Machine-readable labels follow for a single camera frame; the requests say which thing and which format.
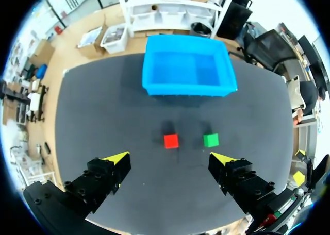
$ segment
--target paper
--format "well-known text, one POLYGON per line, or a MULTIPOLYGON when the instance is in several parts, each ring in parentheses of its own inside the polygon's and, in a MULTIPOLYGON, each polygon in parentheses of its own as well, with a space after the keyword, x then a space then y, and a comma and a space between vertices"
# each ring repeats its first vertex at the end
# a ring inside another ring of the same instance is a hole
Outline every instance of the paper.
POLYGON ((82 36, 80 43, 78 44, 78 48, 94 43, 97 37, 100 35, 101 31, 102 31, 102 26, 100 26, 97 29, 89 31, 88 33, 85 33, 82 36))

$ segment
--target wooden floor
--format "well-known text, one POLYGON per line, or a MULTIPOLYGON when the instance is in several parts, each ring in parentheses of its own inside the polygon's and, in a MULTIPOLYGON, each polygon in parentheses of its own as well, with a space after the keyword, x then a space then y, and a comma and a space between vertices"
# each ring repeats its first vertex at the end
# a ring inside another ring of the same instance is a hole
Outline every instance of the wooden floor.
MULTIPOLYGON (((128 42, 126 51, 124 52, 113 55, 106 53, 103 57, 95 58, 93 60, 82 56, 75 48, 82 35, 90 29, 101 26, 104 21, 108 26, 124 23, 120 6, 111 6, 82 18, 80 21, 70 25, 61 35, 58 35, 53 40, 52 45, 55 47, 55 52, 48 65, 46 75, 42 80, 42 84, 49 87, 49 91, 44 101, 45 121, 43 123, 36 122, 27 124, 30 155, 33 157, 36 153, 37 144, 43 146, 44 142, 48 143, 49 148, 51 149, 51 154, 48 155, 44 148, 42 154, 45 158, 47 167, 51 171, 55 171, 58 187, 61 189, 63 189, 62 181, 68 179, 61 179, 58 170, 55 146, 55 116, 63 72, 94 60, 126 54, 143 53, 145 51, 147 38, 131 38, 128 42)), ((229 51, 237 52, 236 48, 238 47, 238 44, 236 42, 226 39, 216 39, 224 41, 229 51)))

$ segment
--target white wall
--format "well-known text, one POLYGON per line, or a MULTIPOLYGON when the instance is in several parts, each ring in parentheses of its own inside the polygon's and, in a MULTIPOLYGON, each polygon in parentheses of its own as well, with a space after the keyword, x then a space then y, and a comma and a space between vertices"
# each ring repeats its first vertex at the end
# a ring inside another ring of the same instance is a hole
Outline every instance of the white wall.
MULTIPOLYGON (((65 19, 63 19, 63 22, 66 26, 69 26, 70 24, 82 19, 83 17, 101 9, 97 0, 77 0, 77 1, 79 3, 81 2, 81 4, 75 10, 68 13, 68 16, 65 19)), ((117 4, 118 2, 119 0, 101 0, 103 7, 111 6, 117 4)), ((61 7, 58 6, 57 4, 52 4, 52 6, 60 16, 62 11, 61 7)), ((48 26, 48 30, 45 32, 47 37, 49 37, 51 34, 55 34, 54 31, 55 26, 60 26, 61 28, 63 28, 63 26, 59 22, 48 26)))
POLYGON ((299 39, 305 35, 313 42, 319 31, 306 10, 299 1, 302 0, 253 0, 250 21, 260 23, 266 30, 275 29, 283 22, 288 29, 299 39))

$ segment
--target black office chair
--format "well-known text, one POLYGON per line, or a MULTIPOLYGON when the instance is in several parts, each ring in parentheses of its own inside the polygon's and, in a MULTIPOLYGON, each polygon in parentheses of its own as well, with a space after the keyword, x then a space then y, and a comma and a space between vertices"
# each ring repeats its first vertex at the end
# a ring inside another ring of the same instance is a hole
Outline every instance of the black office chair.
POLYGON ((291 46, 276 30, 267 31, 257 38, 253 38, 247 32, 248 30, 243 37, 244 47, 237 48, 242 50, 244 56, 234 52, 229 52, 229 54, 240 57, 250 64, 256 65, 259 62, 265 69, 278 74, 286 72, 283 66, 284 61, 298 58, 291 46))

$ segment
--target blue object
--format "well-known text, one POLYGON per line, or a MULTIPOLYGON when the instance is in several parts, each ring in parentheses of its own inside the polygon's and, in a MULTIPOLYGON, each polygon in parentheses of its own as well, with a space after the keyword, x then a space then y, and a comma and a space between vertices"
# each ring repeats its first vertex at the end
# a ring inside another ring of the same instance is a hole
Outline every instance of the blue object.
POLYGON ((184 35, 148 38, 142 86, 149 95, 226 96, 237 91, 225 44, 184 35))
POLYGON ((46 70, 47 70, 47 65, 46 64, 41 65, 41 67, 39 67, 37 70, 37 74, 36 74, 37 79, 43 79, 43 77, 45 77, 46 70))

